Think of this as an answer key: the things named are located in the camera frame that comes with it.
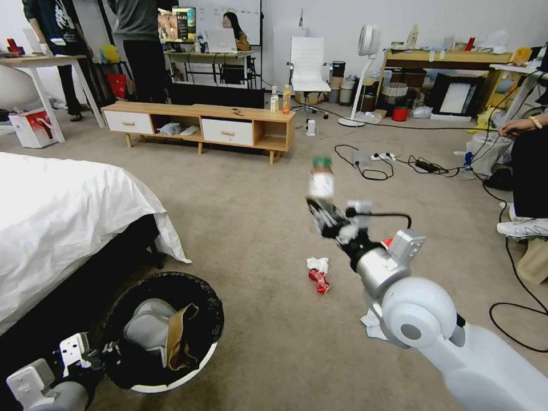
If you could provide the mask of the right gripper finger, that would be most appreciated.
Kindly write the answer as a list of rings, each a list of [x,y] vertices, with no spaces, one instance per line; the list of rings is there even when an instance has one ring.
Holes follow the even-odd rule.
[[[320,235],[329,226],[329,200],[306,197],[306,203],[313,219],[313,230]]]
[[[319,200],[320,219],[324,224],[338,224],[345,221],[345,215],[327,199]]]

